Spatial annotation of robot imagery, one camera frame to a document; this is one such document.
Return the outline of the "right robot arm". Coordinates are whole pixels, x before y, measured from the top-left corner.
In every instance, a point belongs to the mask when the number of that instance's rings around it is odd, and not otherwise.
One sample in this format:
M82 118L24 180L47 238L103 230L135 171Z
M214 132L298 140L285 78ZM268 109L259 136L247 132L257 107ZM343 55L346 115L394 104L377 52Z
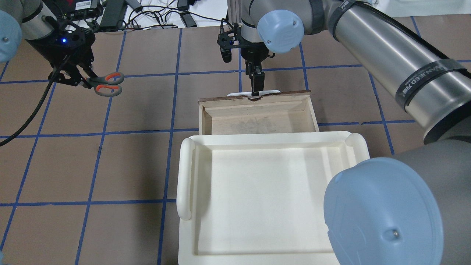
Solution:
M286 53L328 30L425 129L424 146L370 158L328 184L341 265L470 264L470 73L359 0L242 0L244 39Z

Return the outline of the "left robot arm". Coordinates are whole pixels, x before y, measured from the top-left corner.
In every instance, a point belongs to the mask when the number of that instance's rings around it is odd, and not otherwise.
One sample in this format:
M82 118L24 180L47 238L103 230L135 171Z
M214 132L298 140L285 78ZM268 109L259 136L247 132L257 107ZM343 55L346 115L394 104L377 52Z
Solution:
M96 38L91 29L57 18L42 0L2 0L0 30L1 62L9 62L25 40L49 62L49 80L92 88Z

